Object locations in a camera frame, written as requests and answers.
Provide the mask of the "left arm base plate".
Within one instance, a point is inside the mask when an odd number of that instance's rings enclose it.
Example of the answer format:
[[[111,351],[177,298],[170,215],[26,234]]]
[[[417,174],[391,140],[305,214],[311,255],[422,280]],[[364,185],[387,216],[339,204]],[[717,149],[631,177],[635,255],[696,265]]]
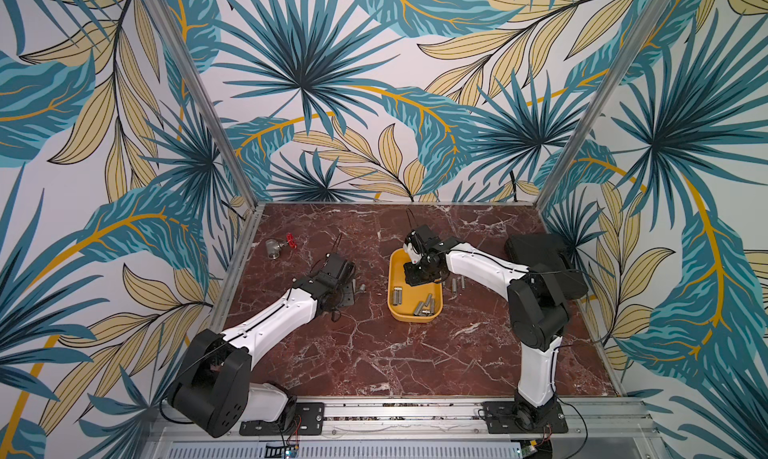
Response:
[[[290,434],[320,436],[323,432],[325,404],[323,402],[290,403],[276,421],[242,421],[239,434],[245,437],[281,436]]]

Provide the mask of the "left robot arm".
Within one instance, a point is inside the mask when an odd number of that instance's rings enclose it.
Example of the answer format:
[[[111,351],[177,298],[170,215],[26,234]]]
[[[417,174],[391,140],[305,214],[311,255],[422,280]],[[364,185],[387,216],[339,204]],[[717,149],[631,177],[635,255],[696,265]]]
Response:
[[[229,432],[249,404],[252,419],[270,434],[294,426],[296,401],[278,386],[251,384],[258,362],[278,343],[321,314],[336,311],[351,290],[353,262],[336,253],[297,280],[274,303],[220,333],[205,329],[188,346],[163,405],[213,438]]]

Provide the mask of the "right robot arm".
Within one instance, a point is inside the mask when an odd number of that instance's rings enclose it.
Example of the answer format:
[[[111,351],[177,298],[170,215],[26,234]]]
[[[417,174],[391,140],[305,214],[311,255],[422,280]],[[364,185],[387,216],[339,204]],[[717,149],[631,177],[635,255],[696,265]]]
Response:
[[[511,330],[521,343],[521,373],[514,400],[486,405],[490,433],[564,433],[568,430],[555,390],[557,355],[570,320],[555,274],[568,269],[562,241],[552,234],[510,238],[510,261],[454,237],[441,239],[427,225],[404,239],[405,281],[415,287],[455,274],[507,300]]]

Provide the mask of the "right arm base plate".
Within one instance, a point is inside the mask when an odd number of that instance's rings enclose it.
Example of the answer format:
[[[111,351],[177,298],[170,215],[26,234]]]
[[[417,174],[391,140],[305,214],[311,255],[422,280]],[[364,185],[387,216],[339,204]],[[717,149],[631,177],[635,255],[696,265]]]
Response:
[[[522,400],[487,401],[481,404],[480,417],[489,434],[562,434],[568,425],[559,402],[552,398],[540,407]]]

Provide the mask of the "yellow plastic storage tray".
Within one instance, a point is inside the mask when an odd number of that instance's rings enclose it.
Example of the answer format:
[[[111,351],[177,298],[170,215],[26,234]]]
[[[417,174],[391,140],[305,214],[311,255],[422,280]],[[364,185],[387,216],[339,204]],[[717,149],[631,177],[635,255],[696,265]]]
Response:
[[[417,287],[411,287],[405,282],[404,265],[409,261],[408,255],[402,249],[393,252],[389,260],[387,305],[394,319],[400,322],[408,323],[428,323],[434,320],[443,310],[443,292],[442,285],[438,283],[428,283]],[[401,287],[403,290],[402,304],[392,305],[392,294],[395,287]],[[424,301],[428,294],[432,294],[435,299],[434,314],[429,317],[415,317],[413,315],[417,304]]]

